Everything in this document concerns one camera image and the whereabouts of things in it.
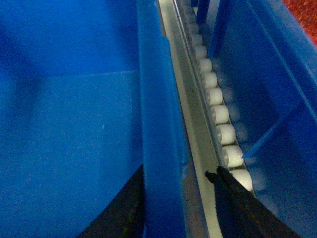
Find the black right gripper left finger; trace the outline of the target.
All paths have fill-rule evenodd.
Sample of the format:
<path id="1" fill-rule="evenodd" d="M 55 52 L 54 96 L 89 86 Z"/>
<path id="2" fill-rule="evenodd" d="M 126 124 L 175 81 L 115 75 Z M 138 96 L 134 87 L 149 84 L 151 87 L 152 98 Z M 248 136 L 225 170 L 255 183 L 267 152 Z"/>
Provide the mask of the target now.
<path id="1" fill-rule="evenodd" d="M 144 170 L 140 166 L 80 238 L 141 238 L 145 226 Z"/>

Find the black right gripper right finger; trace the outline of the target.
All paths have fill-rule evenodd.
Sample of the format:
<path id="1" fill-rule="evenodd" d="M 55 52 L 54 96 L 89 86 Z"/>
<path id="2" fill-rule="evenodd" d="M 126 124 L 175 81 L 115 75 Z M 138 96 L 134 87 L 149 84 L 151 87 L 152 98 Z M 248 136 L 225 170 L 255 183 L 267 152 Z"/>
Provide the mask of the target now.
<path id="1" fill-rule="evenodd" d="M 229 172 L 218 166 L 205 172 L 214 185 L 215 206 L 224 238 L 299 238 L 300 235 L 271 213 Z"/>

